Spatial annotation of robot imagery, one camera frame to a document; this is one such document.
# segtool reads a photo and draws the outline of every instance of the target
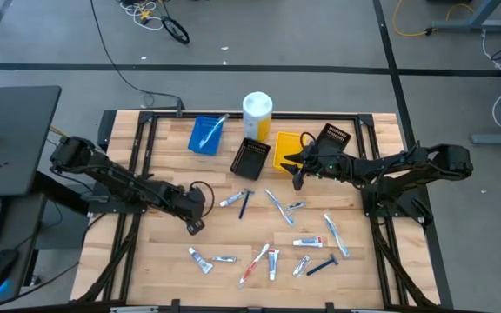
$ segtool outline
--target blue basket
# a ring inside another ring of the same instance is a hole
[[[195,120],[195,127],[192,129],[192,134],[190,135],[189,149],[195,151],[196,153],[207,154],[215,156],[217,153],[217,147],[219,146],[219,139],[222,136],[222,129],[224,128],[224,123],[219,125],[219,128],[214,131],[208,143],[200,148],[200,141],[206,136],[214,125],[217,123],[217,118],[210,117],[197,117]]]

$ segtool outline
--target white cylindrical container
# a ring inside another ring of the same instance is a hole
[[[273,102],[263,92],[250,93],[243,100],[244,136],[261,143],[270,135]]]

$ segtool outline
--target black basket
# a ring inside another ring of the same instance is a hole
[[[270,152],[268,144],[245,138],[239,147],[235,160],[233,160],[230,171],[235,175],[258,180],[268,152]]]
[[[335,127],[330,123],[326,123],[320,135],[317,138],[316,145],[318,150],[322,148],[336,148],[338,152],[345,150],[347,143],[351,140],[351,135],[343,130]]]

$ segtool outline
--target yellow bin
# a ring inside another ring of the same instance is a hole
[[[299,153],[303,150],[299,138],[301,134],[279,131],[276,139],[276,150],[274,152],[274,168],[276,170],[286,171],[281,163],[296,164],[284,159],[285,156]],[[306,137],[303,138],[303,144],[306,145]]]

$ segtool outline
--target wooden table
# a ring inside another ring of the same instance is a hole
[[[108,155],[125,167],[130,160],[138,113],[136,110],[118,111],[111,135]],[[396,116],[373,114],[373,119],[381,157],[402,150]],[[187,149],[194,119],[160,118],[152,151],[150,173],[155,175],[152,179],[185,186],[195,180],[204,180],[214,188],[216,206],[204,218],[205,229],[196,236],[188,234],[184,222],[158,210],[150,209],[143,215],[128,303],[169,305],[171,299],[178,298],[182,305],[191,306],[323,308],[324,303],[334,302],[336,308],[383,308],[371,226],[364,216],[359,192],[349,183],[314,177],[305,178],[302,190],[295,191],[291,175],[272,166],[279,131],[309,131],[316,135],[325,123],[355,134],[352,123],[346,121],[274,119],[267,141],[271,152],[255,182],[230,173],[230,165],[243,139],[241,119],[230,119],[225,123],[217,155],[206,156]],[[147,137],[148,130],[144,133],[144,142]],[[345,152],[356,156],[357,141],[351,139]],[[144,146],[138,156],[137,170],[142,167],[143,157]],[[242,201],[226,208],[218,204],[243,188],[255,190],[256,194],[251,196],[243,220],[238,220]],[[288,225],[281,217],[266,196],[265,188],[271,190],[281,203],[307,202],[305,209],[294,213],[294,226]],[[203,191],[208,205],[210,194],[205,187]],[[349,259],[343,260],[326,226],[323,218],[326,210],[331,212],[350,247]],[[108,262],[116,224],[117,215],[108,215],[90,230],[71,298],[81,296]],[[438,303],[422,228],[409,218],[395,218],[394,224],[404,268],[424,294]],[[294,239],[309,236],[321,236],[327,247],[291,245]],[[238,288],[239,278],[265,243],[281,250],[276,280],[268,279],[265,256],[245,286]],[[190,257],[189,247],[208,260],[216,255],[230,255],[237,256],[237,262],[214,263],[214,268],[205,275]],[[311,269],[327,260],[330,253],[340,260],[338,266],[332,265],[312,276],[293,277],[292,272],[304,255],[311,256]],[[397,303],[393,272],[389,265],[386,268],[392,300]],[[117,271],[113,297],[118,295],[122,270],[120,267]]]

